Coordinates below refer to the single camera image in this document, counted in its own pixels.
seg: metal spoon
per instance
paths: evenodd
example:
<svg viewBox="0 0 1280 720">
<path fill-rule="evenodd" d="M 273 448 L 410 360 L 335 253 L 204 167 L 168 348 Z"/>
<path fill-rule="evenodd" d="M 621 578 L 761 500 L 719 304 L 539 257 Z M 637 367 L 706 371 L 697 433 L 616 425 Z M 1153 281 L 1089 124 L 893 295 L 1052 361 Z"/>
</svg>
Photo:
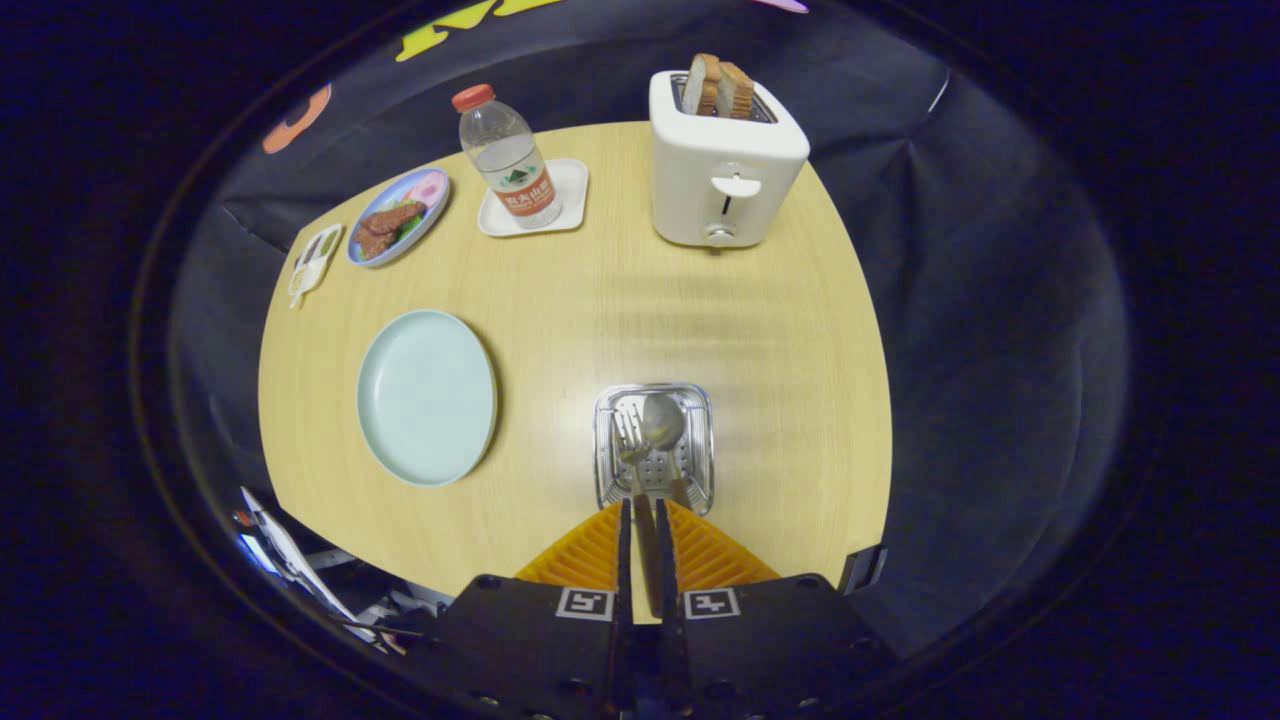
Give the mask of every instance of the metal spoon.
<svg viewBox="0 0 1280 720">
<path fill-rule="evenodd" d="M 669 395 L 650 395 L 644 398 L 643 419 L 640 432 L 645 441 L 654 448 L 666 452 L 671 469 L 676 474 L 671 484 L 671 498 L 677 503 L 690 507 L 689 491 L 685 488 L 685 475 L 680 471 L 680 464 L 672 450 L 685 437 L 685 411 L 672 400 Z"/>
</svg>

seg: light blue plate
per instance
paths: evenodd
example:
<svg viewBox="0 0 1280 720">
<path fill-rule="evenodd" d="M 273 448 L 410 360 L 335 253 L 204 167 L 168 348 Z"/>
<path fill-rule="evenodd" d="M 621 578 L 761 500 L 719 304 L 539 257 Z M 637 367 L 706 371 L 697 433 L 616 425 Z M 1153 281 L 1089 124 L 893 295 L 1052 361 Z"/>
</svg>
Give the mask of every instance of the light blue plate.
<svg viewBox="0 0 1280 720">
<path fill-rule="evenodd" d="M 361 260 L 360 245 L 356 242 L 356 228 L 360 227 L 360 223 L 362 223 L 369 215 L 394 205 L 404 197 L 404 193 L 413 190 L 413 186 L 421 182 L 430 173 L 440 174 L 444 182 L 444 188 L 440 191 L 440 197 L 435 200 L 435 204 L 428 208 L 426 213 L 422 213 L 422 222 L 419 223 L 412 232 L 398 240 L 396 245 L 388 247 L 387 251 L 378 258 L 374 258 L 372 260 Z M 449 174 L 439 168 L 422 168 L 421 170 L 413 170 L 412 173 L 408 173 L 387 186 L 387 188 L 379 192 L 378 197 L 374 197 L 374 201 L 365 208 L 365 211 L 360 214 L 356 223 L 351 225 L 351 232 L 347 233 L 347 259 L 361 268 L 376 268 L 403 255 L 410 247 L 413 247 L 413 243 L 426 234 L 426 231 L 431 229 L 431 225 L 435 224 L 435 219 L 440 217 L 440 213 L 444 211 L 444 206 L 449 202 L 449 191 L 452 190 L 452 186 L 453 183 L 449 182 Z"/>
<path fill-rule="evenodd" d="M 489 355 L 466 323 L 440 310 L 392 320 L 356 380 L 365 445 L 413 486 L 447 486 L 470 473 L 489 447 L 497 409 Z"/>
</svg>

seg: table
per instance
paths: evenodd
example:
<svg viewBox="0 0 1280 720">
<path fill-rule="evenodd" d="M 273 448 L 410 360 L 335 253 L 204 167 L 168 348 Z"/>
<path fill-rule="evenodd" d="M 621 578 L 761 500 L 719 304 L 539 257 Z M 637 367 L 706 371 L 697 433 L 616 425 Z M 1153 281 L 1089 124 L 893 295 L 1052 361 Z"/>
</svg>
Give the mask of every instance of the table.
<svg viewBox="0 0 1280 720">
<path fill-rule="evenodd" d="M 449 173 L 453 195 L 416 247 L 365 269 L 340 246 L 324 282 L 289 310 L 303 241 L 335 222 L 349 233 L 390 179 L 298 233 L 259 366 L 262 447 L 280 505 L 356 557 L 456 594 L 477 574 L 517 573 L 596 511 L 591 413 L 603 388 L 692 382 L 710 396 L 716 433 L 707 519 L 782 575 L 838 582 L 845 556 L 883 530 L 890 396 L 858 256 L 813 167 L 760 245 L 710 251 L 653 229 L 649 123 L 544 132 L 538 143 L 544 158 L 590 169 L 577 231 L 483 234 L 485 184 L 460 152 L 430 163 Z M 471 325 L 498 379 L 486 456 L 442 488 L 387 473 L 356 419 L 365 350 L 420 307 Z M 631 568 L 634 597 L 644 598 L 637 557 Z M 643 601 L 635 609 L 637 620 L 652 619 Z"/>
</svg>

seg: red bottle cap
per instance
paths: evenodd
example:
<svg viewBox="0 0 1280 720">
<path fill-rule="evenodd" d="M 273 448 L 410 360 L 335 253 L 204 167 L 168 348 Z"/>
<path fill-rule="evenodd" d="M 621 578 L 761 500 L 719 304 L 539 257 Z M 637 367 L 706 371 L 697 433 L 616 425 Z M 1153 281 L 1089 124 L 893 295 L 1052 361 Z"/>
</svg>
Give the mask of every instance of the red bottle cap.
<svg viewBox="0 0 1280 720">
<path fill-rule="evenodd" d="M 460 113 L 466 113 L 467 110 L 479 108 L 490 100 L 493 100 L 493 87 L 489 87 L 489 83 L 476 85 L 454 95 L 453 106 L 457 108 Z"/>
</svg>

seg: toaster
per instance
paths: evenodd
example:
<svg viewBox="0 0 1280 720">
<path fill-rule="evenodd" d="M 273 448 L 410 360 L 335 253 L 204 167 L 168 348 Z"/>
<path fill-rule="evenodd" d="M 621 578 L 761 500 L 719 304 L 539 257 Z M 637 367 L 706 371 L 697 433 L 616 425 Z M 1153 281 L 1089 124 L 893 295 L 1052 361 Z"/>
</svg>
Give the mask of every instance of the toaster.
<svg viewBox="0 0 1280 720">
<path fill-rule="evenodd" d="M 685 114 L 687 79 L 680 70 L 649 79 L 654 228 L 680 245 L 755 245 L 809 158 L 809 138 L 760 83 L 750 119 Z"/>
</svg>

